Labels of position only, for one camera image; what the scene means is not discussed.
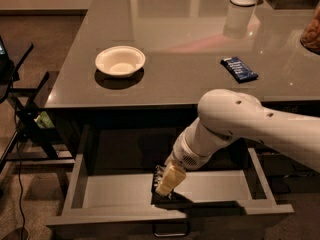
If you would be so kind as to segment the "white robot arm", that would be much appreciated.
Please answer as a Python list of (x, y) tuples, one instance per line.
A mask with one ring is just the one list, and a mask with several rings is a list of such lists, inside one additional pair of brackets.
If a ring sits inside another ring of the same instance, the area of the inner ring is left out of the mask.
[(240, 138), (259, 142), (320, 171), (320, 119), (268, 109), (255, 97), (226, 89), (204, 94), (198, 117), (176, 139), (160, 170), (155, 191), (169, 195), (188, 170), (206, 164), (218, 150)]

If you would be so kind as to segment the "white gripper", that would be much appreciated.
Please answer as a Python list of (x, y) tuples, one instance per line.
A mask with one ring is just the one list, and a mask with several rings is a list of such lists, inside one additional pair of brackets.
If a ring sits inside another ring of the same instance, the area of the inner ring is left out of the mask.
[(186, 178), (185, 169), (197, 170), (209, 158), (209, 138), (205, 134), (183, 131), (177, 138), (173, 151), (166, 158), (165, 166), (156, 166), (155, 192), (168, 196)]

